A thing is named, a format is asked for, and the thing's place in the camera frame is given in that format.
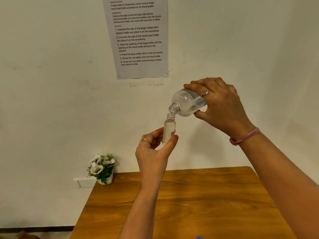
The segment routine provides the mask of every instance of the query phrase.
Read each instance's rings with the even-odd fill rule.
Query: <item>hand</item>
[[[207,110],[197,111],[194,115],[234,140],[240,139],[256,128],[248,119],[237,90],[233,85],[226,84],[222,78],[191,81],[190,84],[185,84],[184,88],[199,95],[209,90],[203,97],[207,103]]]
[[[141,172],[142,187],[153,187],[161,183],[168,157],[177,144],[178,136],[174,135],[162,149],[155,150],[162,141],[163,131],[164,128],[162,127],[143,135],[136,148],[135,156]]]

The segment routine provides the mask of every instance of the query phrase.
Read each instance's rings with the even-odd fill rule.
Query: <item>wooden table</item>
[[[115,239],[140,188],[138,172],[95,184],[70,239]],[[166,171],[154,239],[295,238],[250,167]]]

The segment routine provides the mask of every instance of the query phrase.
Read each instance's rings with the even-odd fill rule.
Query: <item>wall outlet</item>
[[[74,178],[73,180],[77,182],[79,188],[94,187],[96,182],[95,177]]]

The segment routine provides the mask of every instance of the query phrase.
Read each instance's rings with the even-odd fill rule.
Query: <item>clear plastic bottle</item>
[[[164,132],[163,132],[163,139],[162,144],[165,145],[169,139],[175,135],[176,129],[176,122],[175,122],[175,115],[171,113],[167,114],[167,119],[164,122]]]
[[[196,92],[182,89],[173,95],[169,112],[172,115],[179,114],[180,116],[188,117],[205,105],[206,101]]]

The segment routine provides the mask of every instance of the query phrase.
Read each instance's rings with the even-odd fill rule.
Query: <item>instruction sheet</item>
[[[103,0],[117,79],[168,76],[167,0]]]

